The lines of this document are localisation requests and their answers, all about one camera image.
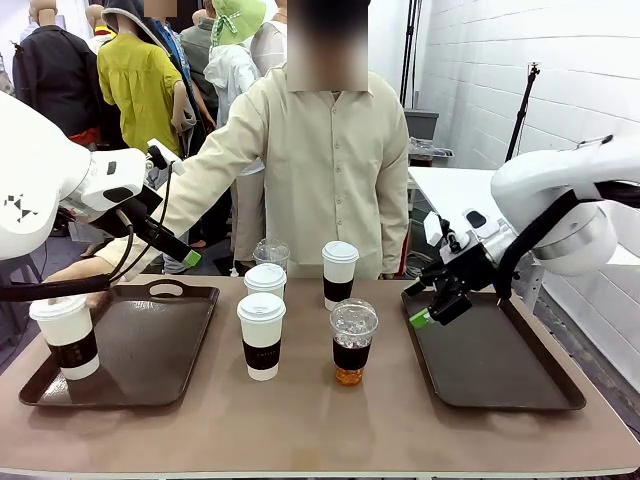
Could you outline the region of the person's right hand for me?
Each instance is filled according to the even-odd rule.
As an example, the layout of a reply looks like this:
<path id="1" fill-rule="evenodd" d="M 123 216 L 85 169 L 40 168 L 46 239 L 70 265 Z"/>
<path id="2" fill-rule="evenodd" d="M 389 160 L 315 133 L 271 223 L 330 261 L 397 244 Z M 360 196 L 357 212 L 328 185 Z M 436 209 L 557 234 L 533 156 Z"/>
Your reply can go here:
<path id="1" fill-rule="evenodd" d="M 100 257 L 84 259 L 73 263 L 72 265 L 55 272 L 48 276 L 46 282 L 68 281 L 82 278 L 88 278 L 100 274 L 110 274 L 113 266 Z M 101 303 L 108 299 L 108 291 L 90 293 L 86 297 L 86 304 L 92 310 L 99 307 Z"/>

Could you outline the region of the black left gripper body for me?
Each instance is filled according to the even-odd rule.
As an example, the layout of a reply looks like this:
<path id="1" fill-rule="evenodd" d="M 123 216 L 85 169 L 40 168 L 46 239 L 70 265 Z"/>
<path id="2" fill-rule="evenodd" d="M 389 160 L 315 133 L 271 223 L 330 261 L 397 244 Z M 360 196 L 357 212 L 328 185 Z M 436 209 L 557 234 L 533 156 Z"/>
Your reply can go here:
<path id="1" fill-rule="evenodd" d="M 156 191 L 144 185 L 138 195 L 101 215 L 92 222 L 92 226 L 114 238 L 127 237 L 129 235 L 127 223 L 117 216 L 117 211 L 121 211 L 133 226 L 133 232 L 138 238 L 151 245 L 159 245 L 173 237 L 173 233 L 168 228 L 160 225 L 160 222 L 152 217 L 162 201 L 163 198 Z"/>

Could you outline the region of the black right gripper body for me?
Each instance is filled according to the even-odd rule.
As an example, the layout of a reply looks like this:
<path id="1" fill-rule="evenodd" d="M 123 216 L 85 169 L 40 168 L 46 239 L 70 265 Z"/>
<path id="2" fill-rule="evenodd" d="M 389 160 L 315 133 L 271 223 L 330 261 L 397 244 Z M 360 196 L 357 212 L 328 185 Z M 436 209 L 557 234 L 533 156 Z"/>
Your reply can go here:
<path id="1" fill-rule="evenodd" d="M 458 253 L 445 245 L 439 253 L 445 273 L 437 280 L 438 293 L 480 291 L 493 284 L 496 265 L 482 243 L 470 242 Z"/>

